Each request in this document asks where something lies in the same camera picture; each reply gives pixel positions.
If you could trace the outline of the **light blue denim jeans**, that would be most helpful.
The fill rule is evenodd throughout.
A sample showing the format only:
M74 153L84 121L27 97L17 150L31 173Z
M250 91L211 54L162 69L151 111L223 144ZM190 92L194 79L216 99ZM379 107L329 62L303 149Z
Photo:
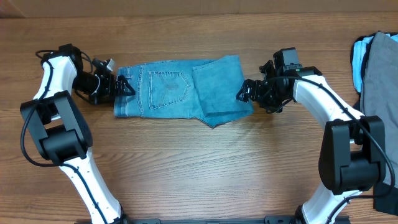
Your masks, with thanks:
M254 112L236 99L244 81L238 55L142 63L117 74L136 93L116 98L116 117L195 118L214 128Z

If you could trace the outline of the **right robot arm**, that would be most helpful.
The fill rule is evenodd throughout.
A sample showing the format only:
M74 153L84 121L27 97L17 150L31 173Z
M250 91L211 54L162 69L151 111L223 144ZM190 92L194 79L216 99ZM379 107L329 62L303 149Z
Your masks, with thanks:
M260 66L263 80L243 81L236 99L253 101L269 114L289 102L302 104L324 130L318 172L321 183L291 216L267 216L265 223L349 223L339 214L354 199L388 197L394 168L385 150L385 126L335 93L316 67L304 67L294 47L281 49Z

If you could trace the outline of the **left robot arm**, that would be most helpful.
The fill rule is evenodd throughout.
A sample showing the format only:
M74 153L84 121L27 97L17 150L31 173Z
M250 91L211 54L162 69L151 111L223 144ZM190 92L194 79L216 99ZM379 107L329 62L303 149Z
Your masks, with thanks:
M59 167L80 194L91 223L131 223L95 164L93 137L72 93L100 105L134 96L135 89L124 76L113 75L114 60L91 59L72 44L35 54L44 75L33 100L20 107L22 154L35 166Z

